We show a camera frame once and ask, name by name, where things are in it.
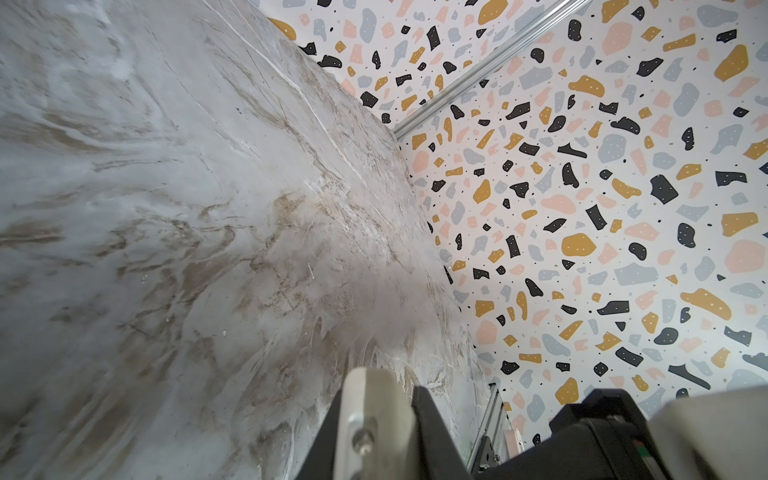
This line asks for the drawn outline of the white remote control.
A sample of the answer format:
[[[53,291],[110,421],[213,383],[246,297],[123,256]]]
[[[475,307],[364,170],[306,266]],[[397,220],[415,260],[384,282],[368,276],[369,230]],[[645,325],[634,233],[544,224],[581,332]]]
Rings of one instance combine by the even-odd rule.
[[[341,388],[334,479],[418,479],[418,428],[404,389],[389,370],[356,368]]]

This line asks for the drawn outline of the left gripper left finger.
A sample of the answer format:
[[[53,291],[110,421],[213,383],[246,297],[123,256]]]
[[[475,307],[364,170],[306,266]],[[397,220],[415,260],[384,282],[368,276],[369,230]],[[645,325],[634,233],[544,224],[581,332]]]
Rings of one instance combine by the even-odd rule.
[[[341,390],[338,390],[296,476],[297,480],[333,479],[341,395]]]

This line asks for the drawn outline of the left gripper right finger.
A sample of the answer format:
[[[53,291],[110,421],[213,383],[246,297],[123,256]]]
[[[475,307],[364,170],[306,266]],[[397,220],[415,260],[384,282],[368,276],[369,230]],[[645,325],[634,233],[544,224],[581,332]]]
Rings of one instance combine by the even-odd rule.
[[[471,475],[427,388],[413,389],[412,407],[418,427],[419,479],[469,480]]]

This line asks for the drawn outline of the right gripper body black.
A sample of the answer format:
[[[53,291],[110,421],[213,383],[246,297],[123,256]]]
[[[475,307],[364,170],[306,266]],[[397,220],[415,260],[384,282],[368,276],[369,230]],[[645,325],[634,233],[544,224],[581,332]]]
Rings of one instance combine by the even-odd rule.
[[[621,389],[595,389],[549,423],[550,437],[476,479],[670,479],[648,422]]]

